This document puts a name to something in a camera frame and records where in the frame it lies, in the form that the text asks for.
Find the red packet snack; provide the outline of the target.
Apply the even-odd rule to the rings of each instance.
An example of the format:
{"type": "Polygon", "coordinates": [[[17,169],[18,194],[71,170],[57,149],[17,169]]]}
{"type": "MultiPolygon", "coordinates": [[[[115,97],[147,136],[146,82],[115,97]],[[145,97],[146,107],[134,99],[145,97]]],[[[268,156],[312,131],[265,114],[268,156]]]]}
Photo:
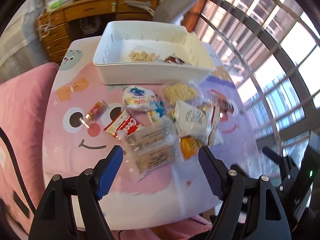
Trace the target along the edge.
{"type": "Polygon", "coordinates": [[[222,122],[227,122],[229,117],[236,117],[239,114],[236,103],[224,94],[211,89],[210,96],[213,104],[220,107],[219,116],[222,122]]]}

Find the blueberry bread packet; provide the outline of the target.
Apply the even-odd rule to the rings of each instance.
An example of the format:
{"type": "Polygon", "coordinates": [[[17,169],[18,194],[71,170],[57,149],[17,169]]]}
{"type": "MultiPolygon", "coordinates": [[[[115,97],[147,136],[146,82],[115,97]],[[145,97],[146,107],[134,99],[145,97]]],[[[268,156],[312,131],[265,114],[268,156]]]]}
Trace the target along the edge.
{"type": "Polygon", "coordinates": [[[147,112],[157,101],[155,93],[144,87],[130,85],[123,89],[123,108],[132,111],[147,112]]]}

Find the large clear label packet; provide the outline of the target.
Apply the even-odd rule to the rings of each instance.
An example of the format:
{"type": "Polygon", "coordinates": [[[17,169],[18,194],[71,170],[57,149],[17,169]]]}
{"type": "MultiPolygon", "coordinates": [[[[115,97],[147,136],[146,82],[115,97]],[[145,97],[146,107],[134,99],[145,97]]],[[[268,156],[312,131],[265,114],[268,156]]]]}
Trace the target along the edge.
{"type": "Polygon", "coordinates": [[[163,116],[154,125],[142,127],[120,138],[125,163],[134,181],[165,164],[182,159],[180,139],[174,123],[163,116]]]}

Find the wooden desk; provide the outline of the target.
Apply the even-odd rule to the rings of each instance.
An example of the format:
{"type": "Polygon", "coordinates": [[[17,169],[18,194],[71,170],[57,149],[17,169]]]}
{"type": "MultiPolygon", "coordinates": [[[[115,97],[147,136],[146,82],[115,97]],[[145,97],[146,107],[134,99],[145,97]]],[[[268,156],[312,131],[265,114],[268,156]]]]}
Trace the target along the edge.
{"type": "MultiPolygon", "coordinates": [[[[52,12],[44,12],[36,20],[40,40],[52,62],[60,63],[71,42],[102,34],[108,22],[122,20],[150,21],[145,10],[130,7],[125,0],[69,1],[52,12]]],[[[147,2],[155,10],[160,0],[147,2]]]]}

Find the white plastic bin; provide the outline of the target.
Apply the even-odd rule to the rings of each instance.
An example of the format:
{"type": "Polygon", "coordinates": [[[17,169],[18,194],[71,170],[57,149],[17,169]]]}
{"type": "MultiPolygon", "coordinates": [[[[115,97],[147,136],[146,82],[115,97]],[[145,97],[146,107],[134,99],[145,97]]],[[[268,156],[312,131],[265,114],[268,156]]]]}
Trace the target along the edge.
{"type": "Polygon", "coordinates": [[[195,33],[149,21],[108,23],[93,63],[105,85],[199,84],[215,69],[195,33]]]}

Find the oat cracker packet in bin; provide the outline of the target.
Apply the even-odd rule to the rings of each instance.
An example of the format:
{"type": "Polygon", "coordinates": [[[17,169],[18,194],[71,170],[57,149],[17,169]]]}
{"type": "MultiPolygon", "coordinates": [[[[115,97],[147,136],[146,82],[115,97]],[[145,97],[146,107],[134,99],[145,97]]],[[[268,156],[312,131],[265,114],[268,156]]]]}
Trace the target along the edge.
{"type": "Polygon", "coordinates": [[[136,46],[129,53],[129,58],[133,62],[155,62],[160,56],[149,47],[146,46],[136,46]]]}

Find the clear rice cracker packet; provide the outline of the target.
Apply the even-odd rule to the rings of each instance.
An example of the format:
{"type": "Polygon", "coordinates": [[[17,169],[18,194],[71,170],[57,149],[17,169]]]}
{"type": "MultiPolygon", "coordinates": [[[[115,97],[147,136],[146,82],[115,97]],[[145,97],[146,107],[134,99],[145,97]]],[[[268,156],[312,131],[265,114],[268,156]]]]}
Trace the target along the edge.
{"type": "Polygon", "coordinates": [[[164,86],[164,95],[167,102],[174,106],[178,100],[191,102],[201,98],[201,92],[190,83],[173,83],[164,86]]]}

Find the grey office chair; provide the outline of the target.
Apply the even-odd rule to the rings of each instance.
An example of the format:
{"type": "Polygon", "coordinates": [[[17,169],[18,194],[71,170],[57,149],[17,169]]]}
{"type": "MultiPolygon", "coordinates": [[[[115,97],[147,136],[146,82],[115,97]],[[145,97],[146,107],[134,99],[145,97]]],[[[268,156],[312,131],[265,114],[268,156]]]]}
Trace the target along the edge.
{"type": "Polygon", "coordinates": [[[147,2],[125,0],[124,3],[130,7],[136,7],[147,11],[154,22],[178,24],[182,17],[196,4],[198,0],[163,0],[153,10],[147,2]]]}

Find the red white wafer packet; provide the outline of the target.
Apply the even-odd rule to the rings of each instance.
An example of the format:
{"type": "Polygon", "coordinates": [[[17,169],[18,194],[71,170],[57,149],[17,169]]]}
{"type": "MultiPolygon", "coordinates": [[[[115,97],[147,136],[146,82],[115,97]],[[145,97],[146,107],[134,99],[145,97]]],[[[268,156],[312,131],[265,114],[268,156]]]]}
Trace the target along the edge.
{"type": "Polygon", "coordinates": [[[130,135],[142,128],[138,122],[127,110],[123,110],[115,120],[104,128],[104,131],[116,139],[125,135],[130,135]]]}

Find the blue snack packet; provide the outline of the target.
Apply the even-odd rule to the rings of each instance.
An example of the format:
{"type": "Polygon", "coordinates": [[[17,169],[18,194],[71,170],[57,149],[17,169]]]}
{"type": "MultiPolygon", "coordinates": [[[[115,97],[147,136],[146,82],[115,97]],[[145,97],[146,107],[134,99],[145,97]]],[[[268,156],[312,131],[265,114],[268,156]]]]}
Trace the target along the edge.
{"type": "Polygon", "coordinates": [[[147,116],[151,123],[154,124],[165,115],[165,106],[163,101],[154,101],[151,103],[150,110],[147,112],[147,116]]]}

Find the orange snack packet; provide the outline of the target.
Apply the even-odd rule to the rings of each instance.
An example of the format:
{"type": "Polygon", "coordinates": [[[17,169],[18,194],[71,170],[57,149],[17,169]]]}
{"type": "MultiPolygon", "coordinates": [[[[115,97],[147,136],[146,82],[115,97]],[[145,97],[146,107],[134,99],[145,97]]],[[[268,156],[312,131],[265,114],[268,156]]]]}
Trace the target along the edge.
{"type": "Polygon", "coordinates": [[[180,139],[182,154],[185,160],[190,159],[192,156],[198,154],[202,143],[193,137],[183,137],[180,139]]]}

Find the dark red candy in bin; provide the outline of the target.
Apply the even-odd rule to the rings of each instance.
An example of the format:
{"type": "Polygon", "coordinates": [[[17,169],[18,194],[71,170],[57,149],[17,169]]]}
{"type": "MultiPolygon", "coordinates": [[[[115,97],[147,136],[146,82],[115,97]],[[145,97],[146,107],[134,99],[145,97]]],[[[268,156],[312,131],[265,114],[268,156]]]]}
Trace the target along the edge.
{"type": "Polygon", "coordinates": [[[173,53],[172,55],[166,57],[166,58],[164,59],[164,62],[166,62],[166,63],[175,63],[175,64],[187,64],[187,65],[190,65],[189,62],[184,61],[184,60],[182,60],[181,58],[177,57],[177,56],[175,55],[175,53],[173,53]]]}

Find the white label snack packet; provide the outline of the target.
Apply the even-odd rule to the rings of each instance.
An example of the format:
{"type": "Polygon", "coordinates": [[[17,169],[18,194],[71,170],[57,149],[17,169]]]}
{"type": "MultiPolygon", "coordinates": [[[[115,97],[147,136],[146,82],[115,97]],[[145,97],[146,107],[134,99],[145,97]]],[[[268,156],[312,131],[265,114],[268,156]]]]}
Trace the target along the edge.
{"type": "Polygon", "coordinates": [[[219,107],[211,100],[203,100],[198,105],[191,105],[177,100],[174,110],[174,124],[178,136],[192,137],[208,147],[223,143],[217,129],[219,107]]]}

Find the metal window grille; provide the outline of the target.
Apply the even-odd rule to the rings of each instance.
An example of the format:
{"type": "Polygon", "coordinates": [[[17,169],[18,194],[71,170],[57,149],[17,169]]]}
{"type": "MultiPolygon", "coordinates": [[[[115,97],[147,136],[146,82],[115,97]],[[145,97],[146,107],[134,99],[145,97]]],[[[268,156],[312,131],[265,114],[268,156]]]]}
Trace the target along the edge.
{"type": "Polygon", "coordinates": [[[257,146],[300,164],[319,131],[319,33],[295,0],[202,0],[195,33],[235,84],[257,146]]]}

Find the small red orange twist snack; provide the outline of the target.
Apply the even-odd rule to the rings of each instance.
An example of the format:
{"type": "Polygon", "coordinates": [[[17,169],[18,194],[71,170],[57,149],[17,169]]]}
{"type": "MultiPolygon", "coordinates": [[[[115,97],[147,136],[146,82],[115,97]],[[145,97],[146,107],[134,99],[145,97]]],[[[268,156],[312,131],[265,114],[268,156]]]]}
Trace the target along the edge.
{"type": "Polygon", "coordinates": [[[94,106],[86,113],[85,118],[87,120],[94,120],[96,119],[100,113],[105,109],[106,103],[101,100],[94,104],[94,106]]]}

